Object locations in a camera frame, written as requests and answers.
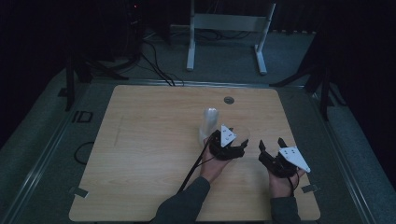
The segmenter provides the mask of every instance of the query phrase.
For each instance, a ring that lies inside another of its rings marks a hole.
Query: white metal frame
[[[190,46],[189,55],[187,58],[187,70],[192,71],[194,69],[195,29],[235,30],[260,32],[262,34],[259,44],[255,45],[254,49],[257,64],[259,65],[260,69],[260,74],[266,75],[267,68],[262,56],[262,48],[264,46],[265,38],[267,37],[275,6],[275,3],[270,5],[268,13],[265,17],[201,14],[195,13],[195,0],[191,0]]]

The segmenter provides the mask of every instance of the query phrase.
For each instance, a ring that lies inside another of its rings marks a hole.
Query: table top
[[[224,98],[231,96],[228,105]],[[275,90],[210,87],[118,86],[113,91],[69,217],[74,221],[148,221],[175,195],[202,148],[204,110],[218,124],[249,130],[245,156],[231,161],[212,183],[198,221],[271,219],[268,174],[258,161],[259,142],[275,156],[282,137],[295,146]],[[199,174],[199,168],[191,181]],[[307,175],[295,190],[302,220],[320,216]]]

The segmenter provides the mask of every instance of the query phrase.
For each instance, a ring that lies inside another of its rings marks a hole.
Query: human hand
[[[219,161],[214,157],[215,156],[210,153],[209,146],[207,146],[202,157],[203,164],[201,165],[200,176],[209,181],[209,183],[212,183],[221,174],[224,167],[231,161]]]
[[[305,174],[304,170],[297,170],[297,173],[290,178],[293,187],[291,188],[290,182],[287,178],[279,178],[271,171],[268,171],[269,176],[269,190],[271,198],[289,197],[292,191],[297,187],[299,178]]]

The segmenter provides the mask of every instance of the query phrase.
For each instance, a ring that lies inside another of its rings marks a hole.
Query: forearm
[[[151,223],[194,223],[209,190],[205,178],[196,178],[185,190],[163,202]]]
[[[301,223],[294,197],[271,199],[271,216],[274,224]]]

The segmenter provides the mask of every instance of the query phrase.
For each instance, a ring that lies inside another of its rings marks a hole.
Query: person
[[[210,185],[221,174],[222,170],[231,161],[216,160],[206,149],[201,165],[200,175],[183,191],[165,200],[157,209],[157,213],[150,224],[190,224],[195,223],[202,204],[210,190]],[[278,178],[268,171],[271,216],[275,224],[300,223],[297,202],[292,196],[293,189],[286,178]],[[298,178],[304,175],[304,170],[290,178],[294,187]]]

